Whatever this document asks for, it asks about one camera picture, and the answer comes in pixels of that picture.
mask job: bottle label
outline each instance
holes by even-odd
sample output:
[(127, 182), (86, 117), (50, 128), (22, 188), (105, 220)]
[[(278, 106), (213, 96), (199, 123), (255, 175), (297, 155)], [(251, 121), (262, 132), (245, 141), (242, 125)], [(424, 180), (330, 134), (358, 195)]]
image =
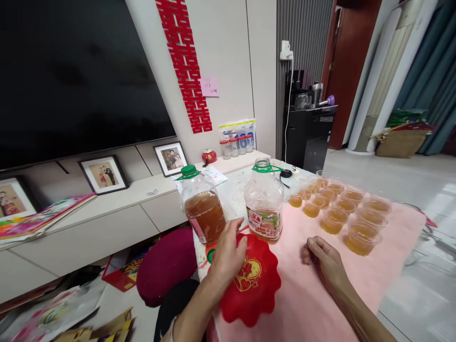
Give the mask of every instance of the bottle label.
[(261, 212), (247, 207), (248, 223), (250, 228), (257, 234), (276, 238), (282, 232), (282, 220), (279, 212)]
[(189, 218), (189, 222), (201, 243), (206, 243), (206, 237), (203, 234), (203, 231), (200, 227), (200, 224), (198, 223), (198, 220), (196, 218)]

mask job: black cabinet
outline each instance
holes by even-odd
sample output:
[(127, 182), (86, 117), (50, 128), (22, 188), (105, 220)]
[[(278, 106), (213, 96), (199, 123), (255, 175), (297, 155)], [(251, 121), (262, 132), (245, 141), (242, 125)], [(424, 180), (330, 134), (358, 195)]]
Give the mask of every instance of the black cabinet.
[[(292, 110), (286, 134), (286, 162), (315, 173), (322, 170), (337, 106)], [(284, 127), (286, 126), (286, 109)], [(285, 160), (285, 134), (282, 160)]]

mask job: pink sticky note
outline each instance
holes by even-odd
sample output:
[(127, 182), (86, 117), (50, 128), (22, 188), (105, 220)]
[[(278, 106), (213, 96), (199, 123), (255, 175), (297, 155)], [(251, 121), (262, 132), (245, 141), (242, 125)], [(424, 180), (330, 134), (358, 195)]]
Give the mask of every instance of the pink sticky note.
[(218, 97), (219, 87), (215, 77), (202, 77), (199, 80), (203, 96)]

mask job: brown tea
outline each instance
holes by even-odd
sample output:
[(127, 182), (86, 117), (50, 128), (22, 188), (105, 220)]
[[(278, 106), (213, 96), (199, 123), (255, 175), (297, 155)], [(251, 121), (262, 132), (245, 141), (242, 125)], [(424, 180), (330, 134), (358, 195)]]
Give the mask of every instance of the brown tea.
[(203, 192), (189, 198), (184, 204), (184, 210), (200, 240), (204, 237), (206, 245), (215, 244), (226, 224), (216, 193)]

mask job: television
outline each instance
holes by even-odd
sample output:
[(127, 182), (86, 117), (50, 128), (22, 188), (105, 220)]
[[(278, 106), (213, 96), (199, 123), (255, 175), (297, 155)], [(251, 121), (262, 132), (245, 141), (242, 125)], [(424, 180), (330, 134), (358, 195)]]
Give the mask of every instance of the television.
[(124, 0), (4, 0), (0, 171), (175, 137)]

